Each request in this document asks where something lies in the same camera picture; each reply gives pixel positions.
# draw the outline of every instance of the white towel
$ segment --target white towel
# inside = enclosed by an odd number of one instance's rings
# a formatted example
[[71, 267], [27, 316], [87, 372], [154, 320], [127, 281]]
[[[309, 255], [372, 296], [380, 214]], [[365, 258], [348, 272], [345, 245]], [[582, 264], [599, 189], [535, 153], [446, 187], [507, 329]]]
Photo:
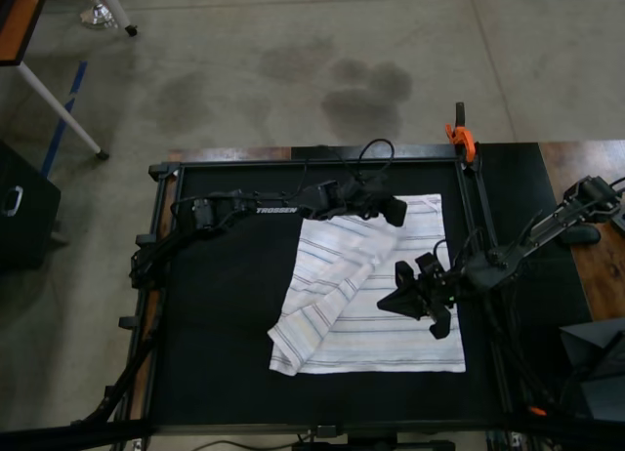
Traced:
[[[414, 260], [444, 238], [440, 195], [400, 197], [408, 203], [404, 226], [380, 217], [304, 221], [282, 314], [269, 330], [270, 369], [285, 375], [362, 371], [464, 372], [456, 309], [451, 332], [436, 340], [432, 319], [381, 311], [394, 291], [395, 262]], [[438, 248], [449, 268], [446, 245]]]

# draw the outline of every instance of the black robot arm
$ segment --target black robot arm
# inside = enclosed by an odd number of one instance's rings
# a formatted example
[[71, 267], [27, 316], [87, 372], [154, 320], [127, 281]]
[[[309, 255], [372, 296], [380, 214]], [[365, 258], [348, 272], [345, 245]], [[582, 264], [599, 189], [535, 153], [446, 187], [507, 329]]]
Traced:
[[163, 265], [174, 254], [197, 239], [219, 235], [237, 221], [254, 215], [299, 214], [308, 220], [329, 220], [355, 215], [365, 220], [383, 215], [393, 226], [402, 226], [406, 203], [384, 187], [385, 176], [359, 173], [344, 184], [327, 181], [284, 193], [213, 192], [174, 203], [178, 226], [165, 238], [142, 245], [131, 259], [134, 288], [159, 286]]
[[521, 261], [571, 226], [609, 221], [620, 210], [620, 195], [600, 177], [586, 177], [564, 193], [563, 201], [546, 219], [537, 215], [513, 243], [481, 250], [464, 264], [444, 270], [436, 251], [416, 260], [421, 273], [414, 277], [406, 262], [396, 263], [397, 289], [378, 302], [378, 308], [415, 319], [429, 316], [430, 331], [447, 337], [451, 316], [447, 308], [463, 296], [483, 294], [516, 278]]

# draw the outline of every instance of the black box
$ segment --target black box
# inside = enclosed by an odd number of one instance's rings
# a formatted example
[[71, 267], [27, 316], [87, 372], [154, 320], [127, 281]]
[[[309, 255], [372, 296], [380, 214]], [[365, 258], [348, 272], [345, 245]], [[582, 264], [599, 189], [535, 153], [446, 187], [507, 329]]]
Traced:
[[0, 142], [0, 267], [39, 267], [61, 192]]

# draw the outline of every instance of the white table leg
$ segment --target white table leg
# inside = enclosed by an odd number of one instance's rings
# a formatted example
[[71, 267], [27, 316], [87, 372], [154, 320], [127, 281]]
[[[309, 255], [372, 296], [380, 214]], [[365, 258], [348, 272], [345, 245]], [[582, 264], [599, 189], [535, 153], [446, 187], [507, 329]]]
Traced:
[[18, 65], [18, 71], [21, 76], [28, 82], [28, 84], [35, 89], [35, 91], [43, 98], [47, 104], [49, 104], [54, 111], [65, 121], [69, 127], [71, 127], [78, 137], [80, 137], [85, 144], [87, 144], [93, 151], [96, 152], [96, 156], [101, 160], [108, 159], [108, 153], [103, 151], [100, 146], [94, 142], [94, 140], [85, 132], [85, 130], [78, 124], [78, 122], [67, 112], [63, 105], [50, 93], [50, 90], [41, 83], [34, 73], [26, 66], [25, 63]]
[[117, 21], [117, 24], [122, 26], [130, 36], [136, 36], [137, 27], [130, 24], [130, 20], [119, 3], [119, 0], [104, 0], [104, 3], [113, 13], [113, 17], [115, 18], [115, 21]]

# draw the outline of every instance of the blue tape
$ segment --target blue tape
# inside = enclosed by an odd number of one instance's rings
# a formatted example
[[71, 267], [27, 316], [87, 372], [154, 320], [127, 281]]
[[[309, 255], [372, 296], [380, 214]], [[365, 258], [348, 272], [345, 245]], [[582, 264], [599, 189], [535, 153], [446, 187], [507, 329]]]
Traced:
[[[76, 98], [72, 98], [65, 105], [65, 109], [67, 112], [71, 112], [74, 107], [74, 102]], [[59, 145], [61, 144], [61, 138], [63, 137], [63, 132], [65, 132], [65, 126], [67, 123], [62, 119], [59, 119], [57, 123], [57, 128], [55, 129], [55, 134], [52, 136], [52, 141], [50, 142], [50, 146], [48, 147], [48, 153], [46, 153], [46, 158], [43, 160], [43, 166], [41, 167], [41, 174], [48, 178], [50, 175], [50, 170], [52, 169], [52, 164], [55, 161], [55, 156], [57, 156], [57, 151], [59, 150]]]
[[80, 90], [82, 77], [85, 76], [86, 70], [87, 70], [87, 61], [81, 61], [81, 63], [78, 65], [78, 71], [76, 72], [76, 76], [74, 77], [74, 83], [71, 84], [71, 90], [69, 90], [70, 95], [74, 95], [78, 93], [78, 90]]
[[[74, 81], [71, 84], [71, 90], [69, 90], [69, 94], [73, 95], [73, 98], [69, 100], [65, 104], [65, 109], [67, 112], [71, 114], [71, 110], [74, 108], [74, 103], [76, 102], [75, 95], [80, 90], [80, 84], [82, 83], [82, 79], [85, 76], [85, 71], [87, 70], [87, 61], [81, 61], [78, 64], [78, 70], [76, 71], [76, 75], [74, 75]], [[67, 124], [62, 119], [59, 119], [57, 123], [57, 127], [55, 129], [55, 133], [52, 136], [52, 140], [50, 141], [50, 146], [48, 146], [48, 152], [46, 153], [46, 158], [43, 160], [43, 165], [41, 166], [41, 174], [48, 178], [50, 175], [50, 170], [52, 170], [52, 164], [55, 161], [55, 157], [57, 156], [57, 151], [59, 151], [59, 145], [61, 144], [61, 138], [63, 137], [63, 132], [65, 132], [65, 126]]]

